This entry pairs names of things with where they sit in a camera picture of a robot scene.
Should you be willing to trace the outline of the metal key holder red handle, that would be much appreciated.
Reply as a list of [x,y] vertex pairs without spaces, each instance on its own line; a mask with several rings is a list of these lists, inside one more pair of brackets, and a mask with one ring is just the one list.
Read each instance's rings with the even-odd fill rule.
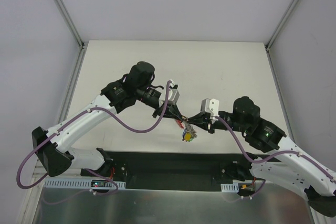
[[193,125],[187,123],[187,120],[174,120],[174,121],[179,126],[179,128],[181,128],[183,130],[183,132],[182,132],[182,141],[183,141],[183,135],[186,132],[189,132],[189,133],[192,134],[193,140],[195,138],[197,138],[196,130],[194,129]]

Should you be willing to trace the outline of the yellow key tag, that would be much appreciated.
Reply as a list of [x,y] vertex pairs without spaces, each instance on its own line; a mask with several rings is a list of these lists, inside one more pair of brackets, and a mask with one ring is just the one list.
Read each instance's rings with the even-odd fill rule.
[[192,141],[193,138],[192,138],[192,134],[189,133],[189,132],[186,132],[184,135],[183,135],[183,141],[185,142],[190,142]]

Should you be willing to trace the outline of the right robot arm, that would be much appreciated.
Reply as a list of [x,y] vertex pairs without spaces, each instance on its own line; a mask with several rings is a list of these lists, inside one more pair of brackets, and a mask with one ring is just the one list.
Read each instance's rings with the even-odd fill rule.
[[199,114],[187,119],[209,133],[228,130],[247,161],[236,166],[242,179],[251,176],[288,189],[318,213],[335,217],[335,171],[322,165],[285,132],[260,116],[260,107],[247,96],[234,101],[231,113],[219,101],[205,99]]

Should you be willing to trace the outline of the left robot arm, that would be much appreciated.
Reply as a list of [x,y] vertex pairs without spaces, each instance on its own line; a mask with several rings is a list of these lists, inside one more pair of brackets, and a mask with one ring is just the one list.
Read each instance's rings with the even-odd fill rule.
[[163,92],[152,85],[155,68],[140,61],[121,79],[110,82],[84,109],[63,122],[48,128],[33,130],[36,155],[47,175],[56,177],[70,168],[90,169],[99,176],[110,173],[111,164],[103,149],[81,150],[74,143],[104,120],[113,117],[137,101],[153,108],[154,115],[166,116],[179,99],[178,85],[169,80]]

